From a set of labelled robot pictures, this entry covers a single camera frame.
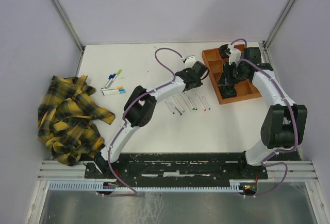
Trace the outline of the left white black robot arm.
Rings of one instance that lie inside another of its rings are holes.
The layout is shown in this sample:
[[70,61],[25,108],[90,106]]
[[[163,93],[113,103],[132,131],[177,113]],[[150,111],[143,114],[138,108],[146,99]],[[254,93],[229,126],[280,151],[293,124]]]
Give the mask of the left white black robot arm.
[[96,172],[104,178],[110,177],[114,172],[113,163],[132,135],[151,121],[156,105],[175,94],[200,87],[209,72],[207,66],[197,61],[165,83],[152,88],[137,86],[124,106],[122,123],[115,136],[94,157]]

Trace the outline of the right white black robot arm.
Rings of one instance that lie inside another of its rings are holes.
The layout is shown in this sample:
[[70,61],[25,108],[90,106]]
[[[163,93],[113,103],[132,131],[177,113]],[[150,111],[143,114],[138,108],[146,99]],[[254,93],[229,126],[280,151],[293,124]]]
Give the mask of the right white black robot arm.
[[249,80],[269,107],[260,130],[260,140],[245,152],[245,161],[236,166],[240,177],[249,178],[255,173],[255,166],[280,152],[296,150],[303,139],[307,108],[297,105],[285,93],[271,64],[262,62],[258,47],[239,50],[232,44],[225,44],[218,51],[225,60],[218,81],[222,98],[237,97],[235,85]]

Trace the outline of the pastel purple highlighter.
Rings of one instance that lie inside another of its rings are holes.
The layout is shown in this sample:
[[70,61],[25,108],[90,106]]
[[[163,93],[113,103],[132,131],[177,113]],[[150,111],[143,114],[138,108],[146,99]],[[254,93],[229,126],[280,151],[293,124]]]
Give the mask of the pastel purple highlighter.
[[185,113],[185,109],[182,107],[182,105],[180,104],[180,102],[178,101],[178,99],[175,96],[173,96],[173,99],[176,102],[176,104],[178,105],[178,108],[179,108],[180,112],[181,113]]

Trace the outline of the black marker pen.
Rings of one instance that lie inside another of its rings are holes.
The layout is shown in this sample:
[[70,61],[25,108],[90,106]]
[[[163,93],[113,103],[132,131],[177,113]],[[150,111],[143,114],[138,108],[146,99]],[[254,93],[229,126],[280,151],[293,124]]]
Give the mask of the black marker pen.
[[165,101],[165,104],[168,107],[168,109],[171,111],[171,113],[175,114],[175,111],[173,110],[172,106],[167,101]]

